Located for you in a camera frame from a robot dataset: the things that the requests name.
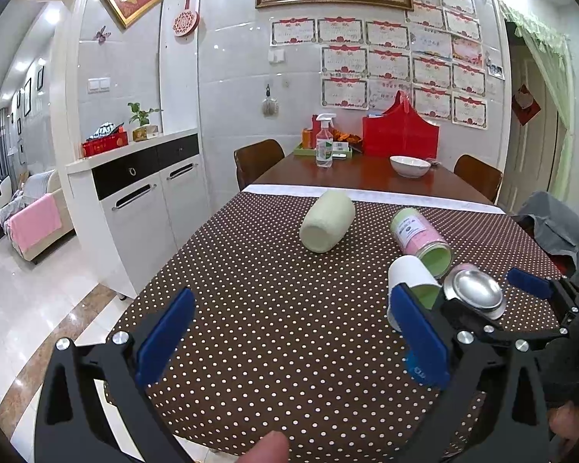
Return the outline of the right hand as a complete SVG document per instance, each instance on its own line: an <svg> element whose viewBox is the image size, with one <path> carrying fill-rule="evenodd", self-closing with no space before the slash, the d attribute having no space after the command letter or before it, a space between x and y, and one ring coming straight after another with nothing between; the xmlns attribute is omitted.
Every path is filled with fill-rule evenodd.
<svg viewBox="0 0 579 463"><path fill-rule="evenodd" d="M572 401L548 411L550 429L561 438L579 440L579 407Z"/></svg>

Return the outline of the left hand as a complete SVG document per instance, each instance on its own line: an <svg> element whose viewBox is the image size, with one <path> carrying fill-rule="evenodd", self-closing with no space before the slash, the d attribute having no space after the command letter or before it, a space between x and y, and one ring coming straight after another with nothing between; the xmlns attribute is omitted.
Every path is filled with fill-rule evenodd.
<svg viewBox="0 0 579 463"><path fill-rule="evenodd" d="M288 438L281 432L269 432L240 456L236 463L288 463L289 444Z"/></svg>

